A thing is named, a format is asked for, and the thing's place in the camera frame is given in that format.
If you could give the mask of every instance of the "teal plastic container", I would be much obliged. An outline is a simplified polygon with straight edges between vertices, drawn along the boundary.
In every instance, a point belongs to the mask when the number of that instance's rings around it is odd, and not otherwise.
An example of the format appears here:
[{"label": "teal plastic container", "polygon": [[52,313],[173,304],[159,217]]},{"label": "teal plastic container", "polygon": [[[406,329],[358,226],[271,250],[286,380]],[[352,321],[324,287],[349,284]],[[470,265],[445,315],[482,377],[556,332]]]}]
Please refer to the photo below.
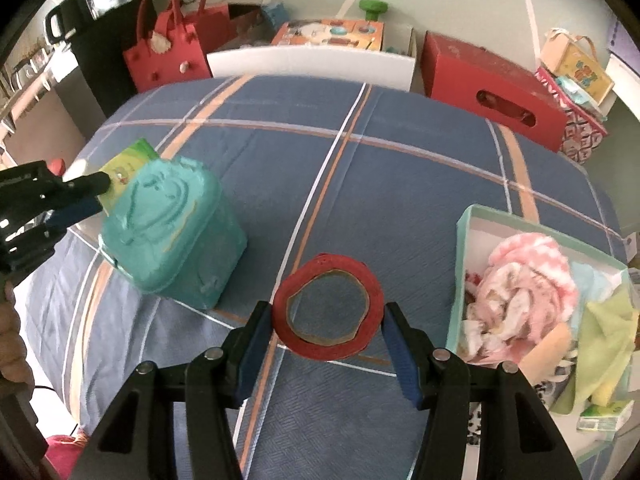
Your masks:
[{"label": "teal plastic container", "polygon": [[220,181],[200,162],[145,164],[104,219],[105,257],[140,290],[215,306],[246,247]]}]

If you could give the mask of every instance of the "red tape roll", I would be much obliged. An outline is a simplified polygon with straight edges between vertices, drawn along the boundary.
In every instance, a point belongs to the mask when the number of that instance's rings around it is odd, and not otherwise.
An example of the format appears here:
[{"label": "red tape roll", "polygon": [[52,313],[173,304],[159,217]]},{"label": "red tape roll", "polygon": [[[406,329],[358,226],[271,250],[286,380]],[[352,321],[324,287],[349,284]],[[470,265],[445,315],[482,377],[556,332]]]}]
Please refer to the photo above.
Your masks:
[{"label": "red tape roll", "polygon": [[[314,279],[330,272],[347,273],[360,283],[367,296],[367,311],[351,338],[336,344],[322,345],[304,339],[293,330],[289,323],[289,300]],[[280,284],[273,298],[271,321],[278,337],[292,352],[317,361],[333,361],[364,350],[378,330],[383,313],[382,288],[365,264],[339,254],[318,254]]]}]

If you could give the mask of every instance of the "metal screw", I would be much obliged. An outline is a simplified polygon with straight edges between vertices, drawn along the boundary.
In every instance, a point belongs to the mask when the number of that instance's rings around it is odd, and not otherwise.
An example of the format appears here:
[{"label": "metal screw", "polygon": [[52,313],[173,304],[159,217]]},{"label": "metal screw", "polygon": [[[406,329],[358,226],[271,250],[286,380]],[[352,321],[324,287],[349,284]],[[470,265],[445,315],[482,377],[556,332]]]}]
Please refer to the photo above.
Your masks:
[{"label": "metal screw", "polygon": [[448,361],[450,357],[451,354],[446,348],[436,348],[433,351],[433,358],[436,359],[436,361]]},{"label": "metal screw", "polygon": [[225,353],[222,351],[222,348],[214,346],[213,348],[209,348],[206,352],[204,352],[204,358],[208,361],[216,361],[220,359]]},{"label": "metal screw", "polygon": [[502,363],[502,369],[508,374],[517,374],[518,373],[518,365],[513,361],[505,361]]},{"label": "metal screw", "polygon": [[154,364],[151,361],[144,361],[136,366],[136,371],[141,375],[148,374],[149,372],[153,371],[153,369]]}]

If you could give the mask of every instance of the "orange toy box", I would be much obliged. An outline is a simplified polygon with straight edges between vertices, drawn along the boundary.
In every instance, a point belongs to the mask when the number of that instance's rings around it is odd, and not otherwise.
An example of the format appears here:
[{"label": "orange toy box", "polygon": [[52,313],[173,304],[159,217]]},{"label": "orange toy box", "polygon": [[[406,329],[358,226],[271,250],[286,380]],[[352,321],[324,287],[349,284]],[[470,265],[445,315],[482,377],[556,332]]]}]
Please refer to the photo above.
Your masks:
[{"label": "orange toy box", "polygon": [[285,23],[273,45],[337,45],[380,50],[384,23],[367,20],[295,20]]}]

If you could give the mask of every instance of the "red bag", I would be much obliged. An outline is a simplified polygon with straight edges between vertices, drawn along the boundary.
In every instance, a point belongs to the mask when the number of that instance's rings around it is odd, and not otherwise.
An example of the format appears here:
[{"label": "red bag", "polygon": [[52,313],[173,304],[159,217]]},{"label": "red bag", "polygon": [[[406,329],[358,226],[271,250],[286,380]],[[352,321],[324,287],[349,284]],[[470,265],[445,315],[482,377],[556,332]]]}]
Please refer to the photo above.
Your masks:
[{"label": "red bag", "polygon": [[149,34],[143,30],[147,1],[141,0],[138,9],[138,43],[124,52],[138,91],[211,77],[206,55],[228,41],[228,17],[223,12],[207,12],[204,8],[207,0],[200,0],[198,10],[185,17],[180,11],[180,1],[171,0]]}]

